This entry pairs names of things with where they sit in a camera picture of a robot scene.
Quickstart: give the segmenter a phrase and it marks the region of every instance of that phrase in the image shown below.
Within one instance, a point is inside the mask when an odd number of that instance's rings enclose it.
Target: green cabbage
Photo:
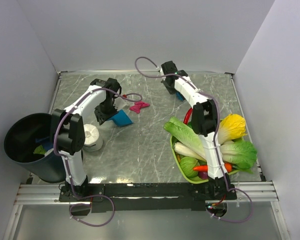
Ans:
[[[236,141],[220,146],[222,159],[237,165],[240,169],[249,169],[257,161],[257,150],[249,141]]]
[[[194,178],[198,176],[198,171],[193,170],[196,166],[199,166],[199,163],[194,157],[185,156],[181,159],[180,167],[187,178]]]
[[[199,136],[175,116],[171,117],[170,120],[163,125],[163,128],[189,149],[206,159],[205,150]]]

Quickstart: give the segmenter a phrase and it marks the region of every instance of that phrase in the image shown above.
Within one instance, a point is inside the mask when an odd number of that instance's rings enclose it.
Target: green basket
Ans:
[[[175,143],[178,142],[178,139],[176,139],[174,136],[171,136],[170,137],[170,146],[171,146],[171,150],[172,150],[172,154],[174,156],[174,160],[180,170],[180,172],[182,173],[182,176],[189,182],[189,183],[192,183],[192,184],[203,184],[203,183],[206,183],[208,182],[209,180],[206,179],[206,180],[197,180],[197,177],[194,177],[194,178],[188,178],[186,177],[186,175],[184,174],[184,172],[182,171],[181,167],[180,167],[180,164],[178,162],[178,159],[177,159],[177,156],[176,156],[176,153],[175,153],[175,150],[174,150],[174,145]],[[239,170],[234,170],[234,171],[231,171],[230,173],[228,173],[229,175],[232,175],[232,174],[236,174],[237,172],[239,172]]]

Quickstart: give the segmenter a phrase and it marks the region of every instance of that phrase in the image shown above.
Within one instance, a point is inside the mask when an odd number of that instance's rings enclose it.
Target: table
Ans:
[[[220,117],[240,114],[241,107],[230,74],[189,73],[193,83],[216,97]],[[118,127],[112,121],[99,126],[94,113],[85,124],[98,127],[103,147],[95,152],[83,152],[83,167],[90,183],[175,183],[186,182],[180,173],[170,147],[170,134],[163,129],[165,122],[175,116],[183,120],[190,108],[186,101],[170,95],[161,78],[146,78],[137,73],[62,73],[52,109],[64,109],[78,99],[94,79],[117,79],[122,93],[139,93],[150,107],[136,114],[125,109],[134,122]],[[261,169],[255,164],[253,174],[239,172],[230,176],[232,182],[261,181]]]

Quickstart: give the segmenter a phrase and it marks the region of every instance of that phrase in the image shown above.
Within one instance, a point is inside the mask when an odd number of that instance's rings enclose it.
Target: white roll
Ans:
[[[85,135],[83,149],[87,152],[93,152],[101,149],[104,141],[100,137],[98,128],[91,124],[85,124],[83,127]]]

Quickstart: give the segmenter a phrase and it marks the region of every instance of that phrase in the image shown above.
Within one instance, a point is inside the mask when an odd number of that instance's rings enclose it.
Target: pink cloth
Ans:
[[[134,106],[131,106],[129,109],[131,111],[134,111],[137,114],[139,114],[140,113],[140,109],[146,108],[146,107],[149,107],[149,106],[150,106],[149,103],[146,103],[146,102],[143,102],[143,101],[137,101],[137,102],[134,103]]]

